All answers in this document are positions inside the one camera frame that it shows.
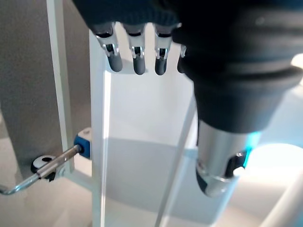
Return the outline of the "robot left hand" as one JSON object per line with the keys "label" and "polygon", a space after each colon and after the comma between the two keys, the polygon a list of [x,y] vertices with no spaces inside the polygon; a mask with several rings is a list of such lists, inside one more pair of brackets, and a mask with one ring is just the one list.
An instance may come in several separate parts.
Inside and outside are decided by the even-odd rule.
{"label": "robot left hand", "polygon": [[298,85],[303,51],[300,0],[76,0],[88,28],[106,22],[169,26],[186,48],[181,70],[193,81],[198,113],[196,178],[209,197],[245,168],[285,92]]}

